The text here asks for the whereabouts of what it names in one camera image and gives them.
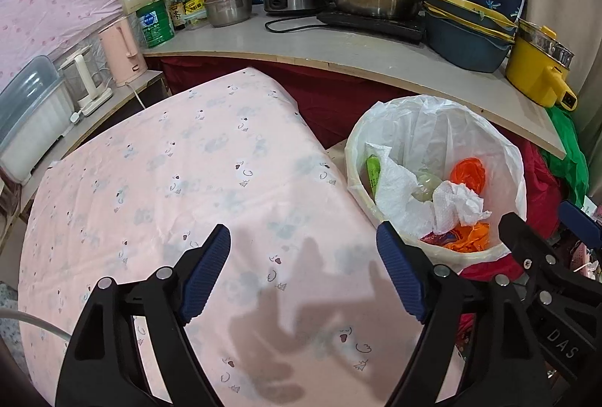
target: orange wrapper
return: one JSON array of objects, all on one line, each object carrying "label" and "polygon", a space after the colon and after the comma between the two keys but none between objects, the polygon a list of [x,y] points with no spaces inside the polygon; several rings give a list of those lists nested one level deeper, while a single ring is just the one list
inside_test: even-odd
[{"label": "orange wrapper", "polygon": [[474,227],[462,227],[457,225],[453,231],[460,235],[460,239],[454,243],[444,245],[444,248],[456,252],[484,251],[489,246],[489,224],[477,222]]},{"label": "orange wrapper", "polygon": [[477,158],[467,158],[457,163],[451,170],[450,181],[459,185],[464,183],[477,195],[485,188],[485,168]]}]

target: transparent plastic lid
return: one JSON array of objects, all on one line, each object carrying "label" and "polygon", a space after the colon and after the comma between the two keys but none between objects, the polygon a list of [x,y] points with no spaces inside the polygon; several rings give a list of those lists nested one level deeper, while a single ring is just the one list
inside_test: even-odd
[{"label": "transparent plastic lid", "polygon": [[19,126],[61,83],[50,59],[33,58],[0,93],[0,149]]}]

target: yellow lid knob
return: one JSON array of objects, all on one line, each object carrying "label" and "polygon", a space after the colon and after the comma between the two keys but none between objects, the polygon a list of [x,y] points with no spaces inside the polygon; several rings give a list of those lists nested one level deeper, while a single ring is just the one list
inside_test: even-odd
[{"label": "yellow lid knob", "polygon": [[553,38],[554,40],[556,40],[556,32],[554,32],[553,30],[547,28],[546,26],[541,27],[541,32],[545,33],[547,36],[550,36],[551,38]]}]

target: pink kettle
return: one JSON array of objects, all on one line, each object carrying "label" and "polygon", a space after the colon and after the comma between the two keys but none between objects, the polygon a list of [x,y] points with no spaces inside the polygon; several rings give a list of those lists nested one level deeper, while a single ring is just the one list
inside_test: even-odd
[{"label": "pink kettle", "polygon": [[101,30],[98,36],[117,86],[132,82],[148,71],[127,17],[114,21]]}]

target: patterned tablecloth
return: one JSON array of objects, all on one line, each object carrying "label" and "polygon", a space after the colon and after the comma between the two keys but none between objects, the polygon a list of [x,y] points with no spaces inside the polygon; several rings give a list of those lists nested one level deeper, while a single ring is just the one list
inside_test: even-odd
[{"label": "patterned tablecloth", "polygon": [[[217,223],[232,251],[186,332],[224,405],[384,405],[421,326],[294,100],[251,68],[149,107],[46,172],[19,309],[71,332],[98,279],[143,280]],[[169,399],[144,318],[135,322],[152,391]],[[52,402],[67,345],[21,329],[32,380]]]}]

